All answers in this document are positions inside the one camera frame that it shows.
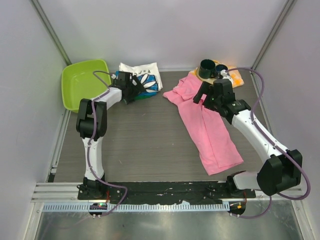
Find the dark green mug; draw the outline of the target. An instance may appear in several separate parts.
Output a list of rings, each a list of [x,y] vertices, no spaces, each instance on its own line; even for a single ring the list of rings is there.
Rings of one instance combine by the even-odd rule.
[[[201,78],[215,78],[217,76],[216,64],[211,59],[204,59],[200,62],[199,75]]]

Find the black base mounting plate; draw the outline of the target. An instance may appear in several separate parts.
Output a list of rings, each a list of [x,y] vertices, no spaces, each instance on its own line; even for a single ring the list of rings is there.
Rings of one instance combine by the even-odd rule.
[[[231,183],[219,181],[113,182],[107,186],[96,180],[79,184],[77,188],[79,200],[109,200],[117,204],[124,198],[121,203],[127,205],[173,205],[183,201],[201,205],[256,197],[254,190],[236,190]]]

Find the dark blue mug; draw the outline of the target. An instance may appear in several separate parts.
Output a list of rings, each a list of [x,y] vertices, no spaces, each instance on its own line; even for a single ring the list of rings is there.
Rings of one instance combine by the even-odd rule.
[[[215,66],[215,70],[216,70],[217,74],[219,75],[221,71],[227,71],[228,67],[224,64],[218,64]]]

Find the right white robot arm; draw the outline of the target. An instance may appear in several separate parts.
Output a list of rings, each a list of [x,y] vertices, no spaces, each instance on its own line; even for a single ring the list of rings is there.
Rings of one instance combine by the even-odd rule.
[[[301,183],[302,154],[289,150],[268,132],[251,107],[243,99],[236,99],[230,80],[204,81],[193,102],[219,113],[245,136],[264,161],[258,172],[240,171],[228,177],[225,190],[230,197],[236,198],[246,189],[273,196]]]

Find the pink t shirt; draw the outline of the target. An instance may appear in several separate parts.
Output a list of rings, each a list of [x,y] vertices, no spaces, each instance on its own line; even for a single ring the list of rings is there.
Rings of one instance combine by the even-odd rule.
[[[205,108],[202,105],[204,98],[199,103],[193,102],[201,84],[201,80],[189,73],[163,97],[177,106],[182,122],[199,151],[201,163],[210,176],[244,161],[219,113]]]

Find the orange checkered cloth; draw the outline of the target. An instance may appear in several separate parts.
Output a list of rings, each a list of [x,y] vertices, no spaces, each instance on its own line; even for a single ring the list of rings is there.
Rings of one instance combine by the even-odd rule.
[[[216,80],[216,78],[208,78],[208,79],[201,78],[198,74],[198,67],[191,70],[189,73],[196,76],[199,80],[208,82],[210,84],[212,84]],[[240,86],[244,85],[244,80],[242,79],[242,76],[238,70],[233,70],[233,71],[229,72],[228,75],[232,78],[232,87],[233,88],[240,87]]]

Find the lime green plastic tub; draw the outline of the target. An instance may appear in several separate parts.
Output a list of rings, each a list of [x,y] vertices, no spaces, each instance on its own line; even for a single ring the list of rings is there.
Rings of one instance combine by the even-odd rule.
[[[61,74],[61,94],[64,107],[78,112],[82,99],[92,99],[107,90],[111,77],[107,63],[103,59],[91,59],[65,67]]]

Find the blue t shirt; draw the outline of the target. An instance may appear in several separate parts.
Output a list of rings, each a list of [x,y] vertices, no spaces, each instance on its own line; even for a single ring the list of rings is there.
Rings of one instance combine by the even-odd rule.
[[[157,93],[158,93],[157,91],[155,91],[155,92],[142,92],[142,93],[140,93],[140,94],[137,95],[137,96],[151,96],[151,97],[153,97],[153,96],[155,96]]]

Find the white daisy print t shirt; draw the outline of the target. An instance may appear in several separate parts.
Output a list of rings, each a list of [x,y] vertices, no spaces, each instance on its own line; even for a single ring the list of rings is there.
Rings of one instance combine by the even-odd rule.
[[[158,64],[156,62],[129,66],[124,63],[119,64],[119,71],[130,72],[136,76],[147,93],[157,93],[163,88]]]

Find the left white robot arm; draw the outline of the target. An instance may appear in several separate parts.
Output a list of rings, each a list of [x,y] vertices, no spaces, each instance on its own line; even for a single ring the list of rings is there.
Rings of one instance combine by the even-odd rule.
[[[102,199],[113,185],[106,183],[102,163],[102,143],[107,132],[107,110],[124,101],[134,102],[146,91],[138,77],[131,72],[119,71],[117,75],[95,70],[92,73],[105,86],[106,91],[92,99],[83,98],[79,103],[76,131],[85,151],[86,168],[82,184],[78,185],[78,199]]]

